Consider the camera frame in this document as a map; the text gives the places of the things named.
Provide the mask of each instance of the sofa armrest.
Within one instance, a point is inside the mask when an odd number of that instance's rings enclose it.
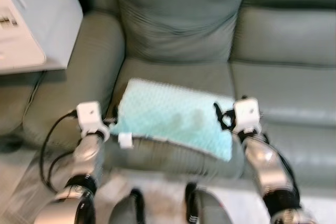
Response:
[[[45,73],[23,119],[25,139],[42,145],[49,129],[62,115],[84,101],[97,100],[103,113],[124,60],[124,38],[119,21],[109,14],[92,12],[83,19],[66,70]],[[50,144],[73,148],[80,138],[77,120],[64,120]]]

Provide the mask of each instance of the floor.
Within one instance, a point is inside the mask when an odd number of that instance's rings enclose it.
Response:
[[[8,179],[0,180],[0,188],[7,188],[0,194],[0,224],[31,224],[40,209],[53,198],[53,194],[39,181],[37,161],[36,152],[29,150],[1,154],[0,170],[2,177]],[[70,167],[70,160],[61,162],[53,180],[59,188],[67,181]],[[108,223],[115,204],[133,187],[140,188],[144,193],[147,224],[186,224],[183,195],[188,180],[183,176],[126,170],[105,174],[103,186],[96,195],[97,224]],[[206,184],[208,190],[224,203],[234,224],[269,223],[265,207],[252,183],[222,180]],[[336,193],[326,190],[301,191],[303,205],[311,210],[319,224],[334,224]]]

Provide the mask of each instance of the white appliance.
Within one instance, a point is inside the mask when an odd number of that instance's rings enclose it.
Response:
[[[66,69],[82,18],[78,0],[0,0],[0,74]]]

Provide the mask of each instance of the textured towel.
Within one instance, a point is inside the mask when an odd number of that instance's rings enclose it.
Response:
[[[214,102],[231,109],[233,98],[140,79],[129,81],[118,107],[112,134],[167,138],[210,153],[225,161],[232,157],[232,136],[221,130]]]

